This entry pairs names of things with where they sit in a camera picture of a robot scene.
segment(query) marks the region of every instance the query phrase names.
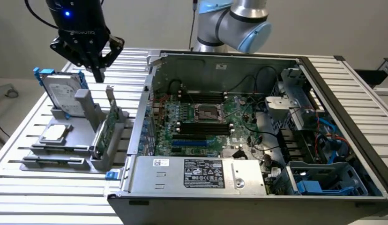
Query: green circuit board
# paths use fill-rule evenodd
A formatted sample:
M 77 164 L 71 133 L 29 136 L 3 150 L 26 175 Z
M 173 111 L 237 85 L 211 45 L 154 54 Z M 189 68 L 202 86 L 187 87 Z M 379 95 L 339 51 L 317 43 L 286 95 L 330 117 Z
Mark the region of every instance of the green circuit board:
M 242 145 L 242 149 L 251 151 L 251 147 L 249 146 L 249 137 L 253 137 L 253 140 L 257 139 L 258 134 L 251 132 L 243 126 L 243 111 L 247 108 L 246 98 L 242 96 L 231 96 L 226 102 L 222 104 L 201 104 L 202 107 L 219 107 L 222 118 L 217 120 L 217 117 L 211 117 L 210 115 L 201 114 L 202 118 L 197 118 L 195 108 L 199 104 L 193 103 L 181 103 L 175 96 L 170 96 L 169 98 L 159 97 L 163 99 L 162 102 L 157 103 L 159 107 L 158 110 L 158 134 L 157 134 L 157 148 L 155 155 L 159 156 L 198 156 L 198 157 L 226 157 L 225 154 L 233 155 L 233 152 L 238 151 L 239 146 Z M 253 107 L 247 108 L 246 114 L 251 116 Z M 177 131 L 178 122 L 181 123 L 225 123 L 233 124 L 235 132 L 231 135 L 206 135 L 207 146 L 195 147 L 186 146 L 179 147 L 179 151 L 173 146 L 174 135 L 178 135 Z M 255 123 L 249 121 L 247 126 L 258 130 L 258 126 Z

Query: motherboard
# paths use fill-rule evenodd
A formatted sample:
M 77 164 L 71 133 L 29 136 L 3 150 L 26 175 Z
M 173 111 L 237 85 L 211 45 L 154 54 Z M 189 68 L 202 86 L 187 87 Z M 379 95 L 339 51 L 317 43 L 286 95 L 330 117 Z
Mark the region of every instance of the motherboard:
M 155 155 L 261 159 L 261 135 L 246 128 L 258 131 L 254 103 L 241 95 L 158 96 Z

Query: power supply label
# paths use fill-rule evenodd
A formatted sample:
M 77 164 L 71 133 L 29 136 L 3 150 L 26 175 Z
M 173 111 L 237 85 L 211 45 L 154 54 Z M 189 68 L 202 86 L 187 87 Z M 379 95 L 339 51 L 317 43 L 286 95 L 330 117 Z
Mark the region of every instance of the power supply label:
M 187 188 L 225 188 L 222 160 L 186 159 L 185 186 Z

